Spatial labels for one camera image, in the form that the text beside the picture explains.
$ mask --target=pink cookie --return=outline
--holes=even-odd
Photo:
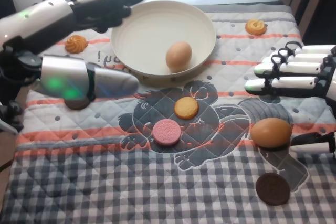
[[[163,119],[154,125],[152,134],[158,144],[170,146],[179,141],[181,128],[175,121]]]

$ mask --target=egg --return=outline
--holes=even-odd
[[[266,118],[251,129],[252,140],[263,148],[278,148],[290,141],[291,126],[279,118]]]
[[[173,73],[184,71],[189,66],[192,54],[187,42],[174,43],[167,51],[166,64]]]

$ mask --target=plate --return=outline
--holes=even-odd
[[[167,50],[185,41],[193,55],[189,68],[172,73]],[[132,15],[112,29],[112,48],[129,69],[149,77],[177,77],[195,70],[209,57],[216,43],[211,20],[198,8],[177,1],[151,1],[132,8]]]

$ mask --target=robotic hand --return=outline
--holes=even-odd
[[[295,44],[296,50],[288,46]],[[336,116],[336,46],[301,46],[292,41],[257,65],[254,73],[262,79],[249,80],[250,94],[295,98],[324,98]],[[309,133],[292,140],[291,150],[304,153],[335,152],[335,133]]]
[[[38,92],[68,100],[93,101],[134,94],[139,81],[130,74],[82,59],[37,54],[74,31],[94,29],[104,33],[121,25],[131,14],[130,6],[140,1],[45,0],[0,19],[0,78],[20,87],[38,82]],[[7,110],[0,113],[0,130],[13,132],[12,117]]]

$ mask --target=quilted mat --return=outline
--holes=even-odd
[[[213,21],[217,43],[197,72],[159,82],[138,76],[134,96],[96,99],[82,111],[70,111],[62,99],[28,94],[1,223],[335,223],[332,156],[263,151],[249,136],[251,126],[267,117],[289,122],[293,135],[336,130],[323,99],[271,99],[244,90],[262,58],[288,41],[301,42],[290,9],[199,8]],[[265,21],[264,35],[246,33],[251,18]],[[73,57],[131,72],[113,55],[110,32],[76,33],[89,46]],[[69,57],[64,41],[43,55]],[[173,113],[185,96],[200,107],[188,121]],[[154,124],[164,118],[182,130],[173,147],[152,138]],[[256,180],[268,172],[289,183],[288,203],[269,206],[257,196]]]

